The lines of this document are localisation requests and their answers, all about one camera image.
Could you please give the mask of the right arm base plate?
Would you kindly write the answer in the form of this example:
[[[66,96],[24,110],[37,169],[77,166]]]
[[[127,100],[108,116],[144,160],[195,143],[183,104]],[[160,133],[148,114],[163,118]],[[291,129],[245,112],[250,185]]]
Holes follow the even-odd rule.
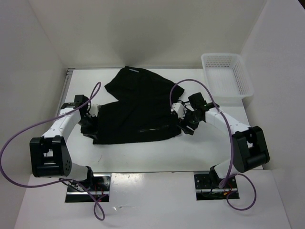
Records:
[[[195,172],[194,183],[196,200],[224,200],[229,196],[229,199],[239,199],[238,187],[235,177],[230,178],[224,188],[212,184],[208,172]]]

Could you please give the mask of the black shorts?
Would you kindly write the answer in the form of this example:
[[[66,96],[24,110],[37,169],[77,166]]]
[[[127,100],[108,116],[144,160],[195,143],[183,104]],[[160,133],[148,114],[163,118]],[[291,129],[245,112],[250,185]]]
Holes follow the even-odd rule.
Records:
[[[178,117],[171,114],[184,89],[142,68],[126,66],[105,86],[116,102],[98,111],[95,145],[167,140],[181,134]]]

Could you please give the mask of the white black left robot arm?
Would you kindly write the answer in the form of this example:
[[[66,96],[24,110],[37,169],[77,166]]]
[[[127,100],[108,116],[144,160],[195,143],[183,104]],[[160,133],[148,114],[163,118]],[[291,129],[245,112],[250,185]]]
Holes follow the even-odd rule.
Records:
[[[61,106],[60,115],[51,128],[41,137],[30,141],[32,173],[35,177],[57,177],[73,179],[73,184],[83,190],[91,190],[95,185],[93,171],[89,166],[72,162],[66,142],[76,125],[81,134],[97,139],[97,112],[99,106],[91,105],[85,95],[76,95],[71,103]]]

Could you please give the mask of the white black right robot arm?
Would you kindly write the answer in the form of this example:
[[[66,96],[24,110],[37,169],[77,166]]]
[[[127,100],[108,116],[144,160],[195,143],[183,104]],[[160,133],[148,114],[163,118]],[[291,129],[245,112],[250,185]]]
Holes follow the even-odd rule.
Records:
[[[205,122],[229,136],[230,157],[210,168],[209,182],[213,187],[224,187],[227,180],[270,161],[263,130],[237,121],[218,104],[208,103],[201,93],[189,96],[191,108],[180,103],[172,104],[171,112],[179,119],[178,127],[187,135],[193,135],[200,122]]]

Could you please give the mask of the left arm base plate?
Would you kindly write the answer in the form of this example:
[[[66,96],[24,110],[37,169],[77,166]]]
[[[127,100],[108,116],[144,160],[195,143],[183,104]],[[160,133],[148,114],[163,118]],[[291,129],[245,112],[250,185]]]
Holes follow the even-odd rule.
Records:
[[[94,173],[91,183],[82,181],[81,184],[90,192],[95,200],[109,202],[111,174]],[[93,202],[90,195],[77,183],[67,182],[65,203],[89,203]]]

